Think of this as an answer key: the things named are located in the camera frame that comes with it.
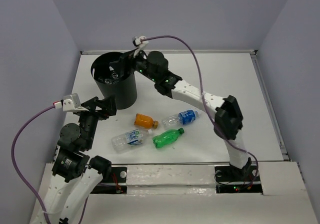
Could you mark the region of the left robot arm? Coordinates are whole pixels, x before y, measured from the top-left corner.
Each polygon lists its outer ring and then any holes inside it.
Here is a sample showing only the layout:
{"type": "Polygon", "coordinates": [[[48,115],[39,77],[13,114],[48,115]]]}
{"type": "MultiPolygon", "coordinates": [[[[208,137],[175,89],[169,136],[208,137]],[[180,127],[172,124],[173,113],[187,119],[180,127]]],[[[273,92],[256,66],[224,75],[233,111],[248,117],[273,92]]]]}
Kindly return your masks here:
{"type": "Polygon", "coordinates": [[[112,171],[111,161],[85,152],[92,148],[98,121],[116,114],[115,97],[94,97],[82,103],[75,93],[54,106],[78,115],[79,120],[60,130],[49,187],[34,224],[71,224],[92,190],[108,180],[112,171]]]}

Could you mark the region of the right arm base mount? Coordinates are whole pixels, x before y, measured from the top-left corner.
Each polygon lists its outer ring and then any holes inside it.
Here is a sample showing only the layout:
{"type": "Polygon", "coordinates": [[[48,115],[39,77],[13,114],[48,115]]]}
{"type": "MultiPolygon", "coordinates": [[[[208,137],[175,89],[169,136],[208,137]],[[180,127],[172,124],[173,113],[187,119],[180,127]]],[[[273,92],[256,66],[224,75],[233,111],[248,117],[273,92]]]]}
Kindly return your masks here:
{"type": "Polygon", "coordinates": [[[231,166],[216,166],[214,168],[215,191],[217,194],[258,193],[263,189],[256,165],[249,167],[246,174],[237,175],[231,166]]]}

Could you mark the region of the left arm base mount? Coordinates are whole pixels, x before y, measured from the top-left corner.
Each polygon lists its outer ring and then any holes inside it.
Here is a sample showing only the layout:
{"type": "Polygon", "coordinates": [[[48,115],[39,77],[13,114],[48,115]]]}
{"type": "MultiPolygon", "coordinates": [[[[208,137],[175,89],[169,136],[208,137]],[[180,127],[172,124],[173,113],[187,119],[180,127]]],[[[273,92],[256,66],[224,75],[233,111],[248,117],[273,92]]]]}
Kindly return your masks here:
{"type": "Polygon", "coordinates": [[[125,166],[112,166],[111,173],[107,178],[97,184],[91,194],[118,195],[127,193],[127,174],[125,166]]]}

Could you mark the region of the clear unlabelled plastic bottle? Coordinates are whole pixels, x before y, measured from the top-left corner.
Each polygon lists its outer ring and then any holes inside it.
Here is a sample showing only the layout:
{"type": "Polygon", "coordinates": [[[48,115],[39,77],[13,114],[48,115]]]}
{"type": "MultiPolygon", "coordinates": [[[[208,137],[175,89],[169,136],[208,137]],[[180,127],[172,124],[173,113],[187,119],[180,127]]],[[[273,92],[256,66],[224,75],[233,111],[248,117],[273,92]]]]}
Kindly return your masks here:
{"type": "Polygon", "coordinates": [[[110,67],[109,70],[110,70],[109,78],[110,78],[112,81],[117,81],[117,80],[120,79],[119,74],[118,74],[112,67],[110,67]]]}

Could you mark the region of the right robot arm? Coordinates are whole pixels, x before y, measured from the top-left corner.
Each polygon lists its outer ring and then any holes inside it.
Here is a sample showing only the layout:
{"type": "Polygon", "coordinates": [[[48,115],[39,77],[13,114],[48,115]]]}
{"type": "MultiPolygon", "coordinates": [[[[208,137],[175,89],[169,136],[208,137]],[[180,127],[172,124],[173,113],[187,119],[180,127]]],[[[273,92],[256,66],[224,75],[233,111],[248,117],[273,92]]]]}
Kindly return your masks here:
{"type": "Polygon", "coordinates": [[[187,103],[203,112],[213,121],[213,129],[222,138],[229,154],[230,174],[242,180],[249,173],[252,163],[242,139],[243,114],[233,96],[226,98],[204,92],[169,70],[168,60],[159,51],[146,54],[128,51],[111,62],[118,76],[137,71],[154,83],[155,89],[164,96],[187,103]]]}

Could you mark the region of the clear bottle blue label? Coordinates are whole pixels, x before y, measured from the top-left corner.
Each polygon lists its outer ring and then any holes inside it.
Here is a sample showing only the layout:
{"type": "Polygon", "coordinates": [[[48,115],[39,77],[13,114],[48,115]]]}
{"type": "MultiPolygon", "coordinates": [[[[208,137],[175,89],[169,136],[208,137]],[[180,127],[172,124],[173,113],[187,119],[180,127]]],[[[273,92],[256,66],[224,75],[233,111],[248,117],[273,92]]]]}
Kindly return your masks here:
{"type": "Polygon", "coordinates": [[[186,110],[162,119],[165,129],[175,129],[186,126],[199,118],[199,113],[195,110],[186,110]]]}

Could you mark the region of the clear bottle black label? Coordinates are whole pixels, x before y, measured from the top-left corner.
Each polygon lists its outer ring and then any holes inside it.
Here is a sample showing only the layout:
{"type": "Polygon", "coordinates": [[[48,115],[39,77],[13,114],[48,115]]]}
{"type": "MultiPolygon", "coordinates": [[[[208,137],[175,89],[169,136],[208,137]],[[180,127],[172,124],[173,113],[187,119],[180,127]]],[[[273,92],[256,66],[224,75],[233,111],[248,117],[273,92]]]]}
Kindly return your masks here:
{"type": "Polygon", "coordinates": [[[106,84],[106,85],[114,85],[116,83],[118,83],[117,79],[110,79],[110,78],[103,78],[103,77],[99,77],[98,81],[102,84],[106,84]]]}

